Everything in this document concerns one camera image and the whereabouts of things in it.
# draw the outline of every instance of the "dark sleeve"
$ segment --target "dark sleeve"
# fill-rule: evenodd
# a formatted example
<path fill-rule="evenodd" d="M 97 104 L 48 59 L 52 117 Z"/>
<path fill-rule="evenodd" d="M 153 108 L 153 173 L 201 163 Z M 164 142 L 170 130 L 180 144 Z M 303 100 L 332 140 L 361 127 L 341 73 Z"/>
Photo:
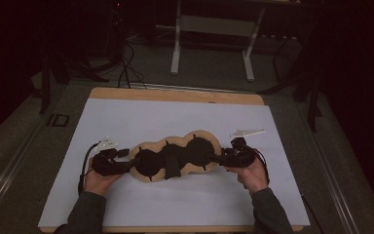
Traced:
<path fill-rule="evenodd" d="M 271 188 L 254 193 L 251 199 L 254 233 L 293 233 L 286 213 Z"/>
<path fill-rule="evenodd" d="M 59 234 L 100 234 L 104 219 L 106 199 L 92 192 L 82 192 Z"/>

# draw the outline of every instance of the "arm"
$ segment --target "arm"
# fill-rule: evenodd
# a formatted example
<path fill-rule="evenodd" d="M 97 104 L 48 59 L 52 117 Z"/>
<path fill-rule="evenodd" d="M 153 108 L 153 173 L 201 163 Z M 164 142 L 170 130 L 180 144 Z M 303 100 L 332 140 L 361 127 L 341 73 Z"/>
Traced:
<path fill-rule="evenodd" d="M 255 233 L 293 233 L 281 203 L 268 187 L 263 165 L 258 159 L 247 168 L 226 169 L 238 174 L 238 181 L 243 183 L 250 193 Z"/>
<path fill-rule="evenodd" d="M 90 169 L 86 175 L 84 191 L 80 194 L 72 209 L 68 217 L 68 223 L 61 226 L 56 233 L 102 233 L 102 222 L 106 205 L 105 194 L 111 184 L 121 176 L 102 176 Z"/>

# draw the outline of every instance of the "table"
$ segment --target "table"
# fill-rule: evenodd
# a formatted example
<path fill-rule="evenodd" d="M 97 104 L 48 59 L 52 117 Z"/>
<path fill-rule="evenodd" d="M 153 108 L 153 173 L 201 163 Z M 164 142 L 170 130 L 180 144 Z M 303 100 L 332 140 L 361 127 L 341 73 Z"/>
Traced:
<path fill-rule="evenodd" d="M 251 66 L 250 55 L 253 50 L 254 43 L 257 39 L 258 31 L 262 23 L 266 8 L 275 5 L 292 5 L 296 7 L 310 7 L 316 8 L 320 4 L 302 3 L 300 0 L 242 0 L 241 3 L 257 4 L 257 20 L 234 20 L 234 19 L 216 19 L 197 16 L 187 16 L 181 13 L 181 0 L 177 0 L 176 22 L 175 22 L 175 43 L 174 51 L 172 53 L 171 70 L 170 74 L 178 74 L 178 66 L 180 61 L 180 33 L 184 31 L 195 31 L 215 34 L 225 34 L 233 36 L 248 37 L 248 45 L 242 51 L 243 64 L 246 79 L 249 82 L 255 80 L 253 68 Z"/>
<path fill-rule="evenodd" d="M 235 119 L 239 124 L 220 128 L 226 122 L 225 111 L 227 117 L 240 111 L 242 115 Z M 181 124 L 189 121 L 194 126 Z M 44 232 L 53 232 L 65 223 L 78 197 L 76 185 L 85 153 L 108 132 L 119 143 L 119 148 L 121 145 L 131 148 L 141 140 L 184 137 L 191 128 L 197 128 L 210 131 L 222 147 L 227 147 L 230 138 L 225 133 L 245 126 L 244 121 L 266 130 L 263 137 L 246 138 L 247 143 L 260 145 L 257 147 L 268 162 L 270 186 L 288 211 L 294 230 L 301 230 L 310 224 L 309 219 L 269 107 L 263 105 L 260 96 L 111 88 L 95 88 L 91 92 L 38 226 Z M 248 193 L 236 182 L 236 176 L 222 167 L 205 174 L 154 183 L 142 183 L 125 175 L 113 184 L 107 201 L 105 232 L 246 232 L 252 229 Z"/>

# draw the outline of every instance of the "person's left hand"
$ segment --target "person's left hand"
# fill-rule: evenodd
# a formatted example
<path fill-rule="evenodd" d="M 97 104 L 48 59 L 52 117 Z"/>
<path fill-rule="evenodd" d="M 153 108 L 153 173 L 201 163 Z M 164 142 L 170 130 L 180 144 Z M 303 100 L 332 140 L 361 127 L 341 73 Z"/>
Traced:
<path fill-rule="evenodd" d="M 84 191 L 92 192 L 104 197 L 111 184 L 123 175 L 102 176 L 93 170 L 91 167 L 92 162 L 93 158 L 90 159 L 89 172 L 85 177 Z"/>

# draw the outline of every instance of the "floor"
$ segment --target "floor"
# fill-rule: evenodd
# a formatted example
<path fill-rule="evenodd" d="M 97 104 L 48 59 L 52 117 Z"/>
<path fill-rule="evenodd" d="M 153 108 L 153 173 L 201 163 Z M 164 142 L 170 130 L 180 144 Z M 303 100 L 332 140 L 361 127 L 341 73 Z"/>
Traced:
<path fill-rule="evenodd" d="M 253 83 L 245 80 L 241 53 L 234 48 L 204 49 L 186 43 L 179 74 L 172 76 L 172 47 L 166 38 L 154 45 L 133 41 L 129 45 L 134 50 L 129 72 L 133 88 L 255 94 L 278 83 L 272 66 L 278 47 L 275 39 L 257 42 L 251 55 Z M 297 45 L 290 44 L 279 57 L 280 74 L 295 55 Z M 130 57 L 127 47 L 126 58 Z M 38 114 L 40 99 L 30 97 L 0 126 L 0 233 L 40 233 L 37 223 L 88 95 L 93 87 L 117 87 L 121 71 L 117 67 L 100 73 L 110 80 L 100 84 L 70 70 L 68 85 L 52 82 L 52 103 L 46 114 Z M 322 117 L 317 118 L 318 132 L 313 133 L 306 121 L 308 104 L 295 102 L 293 90 L 289 87 L 263 99 L 272 109 L 296 182 L 312 208 L 308 211 L 312 225 L 299 233 L 319 233 L 318 223 L 324 233 L 374 233 L 374 195 L 326 96 L 319 97 Z M 64 128 L 46 126 L 51 114 L 69 115 L 70 121 Z"/>

